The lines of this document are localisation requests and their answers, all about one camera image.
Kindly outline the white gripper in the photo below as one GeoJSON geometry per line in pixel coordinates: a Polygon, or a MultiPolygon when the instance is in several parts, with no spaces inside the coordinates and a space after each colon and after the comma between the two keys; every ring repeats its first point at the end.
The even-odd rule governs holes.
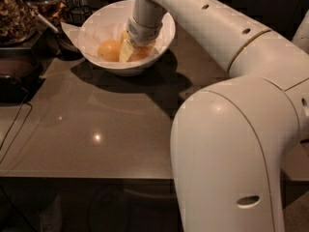
{"type": "Polygon", "coordinates": [[[155,48],[155,40],[157,39],[163,26],[163,17],[160,16],[156,21],[153,21],[150,26],[142,25],[133,16],[130,16],[127,21],[126,31],[130,39],[125,39],[122,42],[119,61],[128,62],[138,50],[138,45],[146,45],[147,51],[152,52],[155,48]]]}

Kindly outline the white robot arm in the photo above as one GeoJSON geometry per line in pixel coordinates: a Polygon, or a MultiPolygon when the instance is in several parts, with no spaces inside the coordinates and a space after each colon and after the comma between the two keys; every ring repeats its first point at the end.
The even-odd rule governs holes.
{"type": "Polygon", "coordinates": [[[171,162],[184,232],[285,232],[281,159],[308,134],[308,55],[217,0],[135,0],[127,31],[170,13],[228,74],[179,108],[171,162]]]}

